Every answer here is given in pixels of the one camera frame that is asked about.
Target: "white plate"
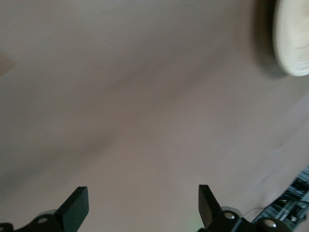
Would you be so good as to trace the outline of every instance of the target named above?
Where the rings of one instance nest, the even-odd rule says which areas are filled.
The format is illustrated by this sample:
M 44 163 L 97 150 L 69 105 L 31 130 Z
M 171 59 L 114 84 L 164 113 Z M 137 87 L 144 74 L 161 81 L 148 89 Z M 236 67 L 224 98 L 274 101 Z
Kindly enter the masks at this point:
M 274 50 L 281 68 L 290 75 L 309 74 L 309 0 L 277 0 Z

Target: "beige surface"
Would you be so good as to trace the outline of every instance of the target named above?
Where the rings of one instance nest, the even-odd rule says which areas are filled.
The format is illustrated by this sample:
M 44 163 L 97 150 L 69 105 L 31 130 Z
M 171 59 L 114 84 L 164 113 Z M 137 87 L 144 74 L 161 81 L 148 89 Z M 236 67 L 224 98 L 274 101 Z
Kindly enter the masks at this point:
M 80 232 L 195 232 L 199 184 L 243 214 L 278 197 L 309 164 L 309 77 L 279 70 L 264 2 L 2 1 L 1 221 L 77 186 Z

